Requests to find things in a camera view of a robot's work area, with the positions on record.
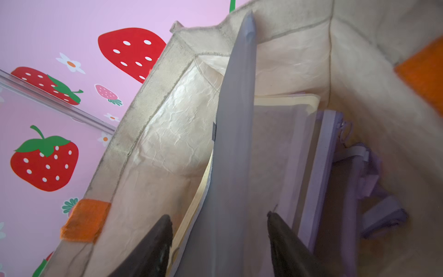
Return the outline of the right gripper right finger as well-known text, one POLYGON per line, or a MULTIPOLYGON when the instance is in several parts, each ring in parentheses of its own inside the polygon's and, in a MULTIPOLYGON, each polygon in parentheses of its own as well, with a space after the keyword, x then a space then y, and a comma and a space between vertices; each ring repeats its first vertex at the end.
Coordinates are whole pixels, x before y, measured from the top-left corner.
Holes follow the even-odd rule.
POLYGON ((267 214, 273 274, 276 277, 331 277, 324 267, 275 212, 267 214))

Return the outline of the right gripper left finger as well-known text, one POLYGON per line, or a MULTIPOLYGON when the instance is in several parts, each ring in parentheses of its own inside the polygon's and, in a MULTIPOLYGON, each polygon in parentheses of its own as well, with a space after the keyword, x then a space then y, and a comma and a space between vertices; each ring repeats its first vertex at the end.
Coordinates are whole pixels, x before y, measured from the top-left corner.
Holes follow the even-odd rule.
POLYGON ((173 243, 173 224, 163 215, 110 275, 112 277, 164 277, 173 243))

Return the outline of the purple mesh pouch back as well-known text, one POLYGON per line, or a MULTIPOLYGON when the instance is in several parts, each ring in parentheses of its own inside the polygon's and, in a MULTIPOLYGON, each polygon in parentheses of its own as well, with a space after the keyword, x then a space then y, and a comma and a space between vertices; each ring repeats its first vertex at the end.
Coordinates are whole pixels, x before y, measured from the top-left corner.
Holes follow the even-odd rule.
POLYGON ((302 184, 290 187, 280 198, 276 212, 311 251, 314 251, 333 156, 343 123, 343 114, 325 110, 317 113, 302 184))

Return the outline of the grey mesh pouch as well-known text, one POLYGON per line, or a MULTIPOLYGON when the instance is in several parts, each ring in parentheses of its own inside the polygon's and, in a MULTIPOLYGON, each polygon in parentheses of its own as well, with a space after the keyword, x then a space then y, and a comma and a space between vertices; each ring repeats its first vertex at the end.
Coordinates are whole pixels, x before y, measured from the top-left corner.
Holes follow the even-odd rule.
POLYGON ((247 12, 220 89, 209 187, 174 277, 243 274, 256 57, 256 22, 247 12))

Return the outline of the yellow-trim pouch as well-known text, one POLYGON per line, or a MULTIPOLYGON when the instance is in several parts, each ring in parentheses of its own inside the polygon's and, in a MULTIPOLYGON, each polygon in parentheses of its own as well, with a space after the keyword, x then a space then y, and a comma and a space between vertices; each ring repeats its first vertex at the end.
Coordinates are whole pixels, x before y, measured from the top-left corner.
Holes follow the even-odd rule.
POLYGON ((248 180, 209 194, 208 165, 173 239, 170 277, 271 277, 267 213, 294 220, 320 98, 314 94, 254 101, 248 180))

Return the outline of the beige canvas bag orange handles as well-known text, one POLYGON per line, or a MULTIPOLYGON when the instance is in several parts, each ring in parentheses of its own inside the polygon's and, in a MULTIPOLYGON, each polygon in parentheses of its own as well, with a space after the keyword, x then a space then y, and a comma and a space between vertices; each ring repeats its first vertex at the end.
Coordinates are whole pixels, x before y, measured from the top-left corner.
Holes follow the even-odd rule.
POLYGON ((247 12, 254 101, 314 94, 317 113, 342 113, 335 152, 369 147, 381 186, 408 213, 360 241, 356 277, 442 276, 443 3, 251 1, 214 27, 174 24, 44 277, 111 277, 163 215, 174 239, 212 165, 220 89, 247 12))

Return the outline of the left frame post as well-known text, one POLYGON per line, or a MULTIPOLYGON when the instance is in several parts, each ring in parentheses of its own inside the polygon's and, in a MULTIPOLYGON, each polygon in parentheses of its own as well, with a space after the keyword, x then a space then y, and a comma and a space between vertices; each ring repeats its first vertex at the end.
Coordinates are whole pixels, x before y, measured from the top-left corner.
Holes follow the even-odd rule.
POLYGON ((73 118, 75 121, 82 122, 109 134, 114 134, 117 127, 88 114, 79 108, 68 103, 63 103, 60 99, 54 98, 48 93, 36 88, 35 86, 18 79, 15 76, 1 70, 1 86, 13 91, 36 103, 49 107, 61 114, 73 118))

